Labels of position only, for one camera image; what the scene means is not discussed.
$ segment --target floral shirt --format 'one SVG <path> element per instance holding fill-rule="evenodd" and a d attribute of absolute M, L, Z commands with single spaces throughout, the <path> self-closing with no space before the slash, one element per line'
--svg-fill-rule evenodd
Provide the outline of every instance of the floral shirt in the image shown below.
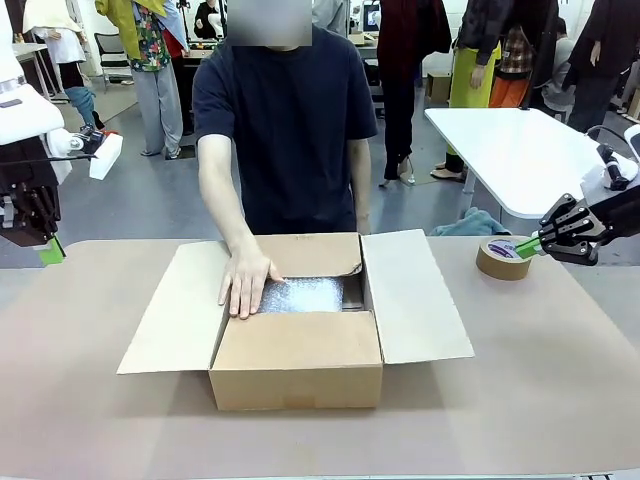
<path fill-rule="evenodd" d="M 171 61 L 167 44 L 162 37 L 158 19 L 147 8 L 136 5 L 139 18 L 136 17 L 136 31 L 140 58 L 130 58 L 131 68 L 136 72 L 157 72 Z"/>

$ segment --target bubble wrap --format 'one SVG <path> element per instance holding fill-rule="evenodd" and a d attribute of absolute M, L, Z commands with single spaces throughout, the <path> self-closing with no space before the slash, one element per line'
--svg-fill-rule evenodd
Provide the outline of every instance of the bubble wrap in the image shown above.
<path fill-rule="evenodd" d="M 288 278 L 268 281 L 258 313 L 341 312 L 343 280 L 340 278 Z"/>

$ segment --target t-shirt sleeve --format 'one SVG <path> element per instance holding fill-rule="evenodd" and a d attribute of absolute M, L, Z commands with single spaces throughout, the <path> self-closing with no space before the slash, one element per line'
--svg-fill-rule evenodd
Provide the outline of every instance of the t-shirt sleeve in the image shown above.
<path fill-rule="evenodd" d="M 347 139 L 362 140 L 378 134 L 371 90 L 362 59 L 349 44 L 349 90 L 347 92 Z"/>
<path fill-rule="evenodd" d="M 205 135 L 233 138 L 235 115 L 231 107 L 230 73 L 223 54 L 216 52 L 198 68 L 193 80 L 193 118 L 196 139 Z"/>

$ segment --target roll of packing tape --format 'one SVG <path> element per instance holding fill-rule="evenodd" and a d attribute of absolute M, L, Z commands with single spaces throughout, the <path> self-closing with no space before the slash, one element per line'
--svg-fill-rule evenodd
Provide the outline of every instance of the roll of packing tape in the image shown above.
<path fill-rule="evenodd" d="M 526 239 L 490 237 L 480 243 L 476 265 L 481 272 L 498 280 L 522 280 L 529 272 L 531 258 L 523 260 L 516 245 Z"/>

